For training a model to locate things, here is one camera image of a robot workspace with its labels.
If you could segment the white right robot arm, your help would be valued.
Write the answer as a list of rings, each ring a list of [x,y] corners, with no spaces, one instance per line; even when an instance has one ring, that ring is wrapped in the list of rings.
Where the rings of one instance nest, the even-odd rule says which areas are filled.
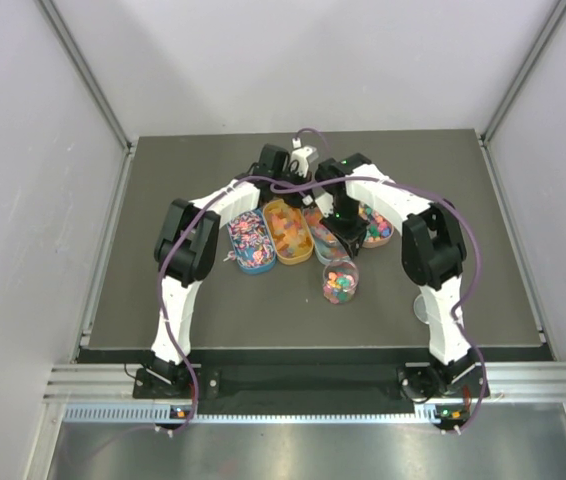
[[[461,280],[467,249],[463,226],[448,201],[384,175],[362,154],[329,158],[314,174],[323,193],[316,197],[321,223],[350,256],[362,247],[367,224],[358,213],[366,204],[401,236],[401,265],[420,289],[429,327],[429,380],[437,396],[461,389],[475,364],[462,320]]]

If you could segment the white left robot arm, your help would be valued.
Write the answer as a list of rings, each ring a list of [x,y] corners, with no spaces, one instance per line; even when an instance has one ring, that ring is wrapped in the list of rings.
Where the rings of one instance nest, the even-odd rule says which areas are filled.
[[[270,187],[305,185],[312,180],[309,163],[316,149],[296,139],[294,150],[265,145],[245,173],[195,200],[176,199],[168,207],[154,259],[158,264],[159,320],[146,369],[168,396],[183,394],[196,381],[188,359],[194,304],[203,280],[215,263],[220,229],[273,197]]]

